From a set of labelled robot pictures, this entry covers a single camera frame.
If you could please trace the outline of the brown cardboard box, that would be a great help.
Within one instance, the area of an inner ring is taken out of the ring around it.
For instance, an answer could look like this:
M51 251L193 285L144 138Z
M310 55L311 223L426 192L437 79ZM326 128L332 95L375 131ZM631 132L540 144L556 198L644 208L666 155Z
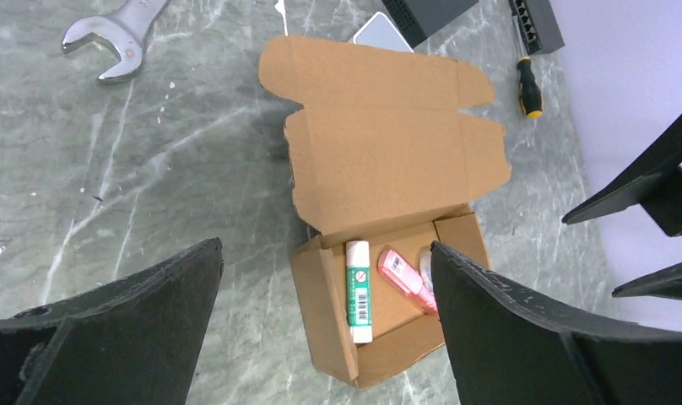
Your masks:
M404 372L441 347L436 316L369 274L372 340L347 320L346 252L370 245L415 264L434 241L490 262L470 203L505 185L505 128L469 113L495 93L452 57L279 35L263 48L261 86L300 104L284 123L299 217L317 235L290 257L315 368L357 389Z

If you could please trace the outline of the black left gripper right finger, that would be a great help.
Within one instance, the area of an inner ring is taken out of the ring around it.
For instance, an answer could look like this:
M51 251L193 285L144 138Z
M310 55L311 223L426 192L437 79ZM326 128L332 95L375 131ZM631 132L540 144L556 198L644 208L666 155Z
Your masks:
M682 332L599 316L436 241L434 294L464 404L682 404Z

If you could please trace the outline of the green white glue stick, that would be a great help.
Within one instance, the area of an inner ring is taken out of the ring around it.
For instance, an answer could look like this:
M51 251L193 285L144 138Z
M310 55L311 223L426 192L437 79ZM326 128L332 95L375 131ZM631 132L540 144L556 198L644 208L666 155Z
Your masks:
M373 340L371 321L371 251L366 240L345 244L347 322L354 344Z

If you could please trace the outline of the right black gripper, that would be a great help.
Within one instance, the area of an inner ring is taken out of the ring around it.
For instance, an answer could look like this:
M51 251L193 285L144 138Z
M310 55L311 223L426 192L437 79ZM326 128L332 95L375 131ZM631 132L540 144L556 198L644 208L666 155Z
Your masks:
M641 203L669 237L682 238L682 113L605 188L573 208L564 224L577 224ZM682 300L682 262L616 287L615 298L654 296Z

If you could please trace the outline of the clear tape roll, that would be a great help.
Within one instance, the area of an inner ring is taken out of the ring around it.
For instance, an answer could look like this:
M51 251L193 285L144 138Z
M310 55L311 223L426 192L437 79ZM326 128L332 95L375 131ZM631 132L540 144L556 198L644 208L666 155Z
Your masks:
M432 266L431 266L431 251L426 250L420 255L419 259L419 272L423 279L424 286L433 292L433 282L432 282Z

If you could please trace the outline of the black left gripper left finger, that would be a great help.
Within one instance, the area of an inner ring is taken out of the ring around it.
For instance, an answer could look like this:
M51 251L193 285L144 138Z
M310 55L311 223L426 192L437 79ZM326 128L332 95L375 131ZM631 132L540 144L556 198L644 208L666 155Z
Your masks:
M219 239L0 319L0 404L183 404L224 271Z

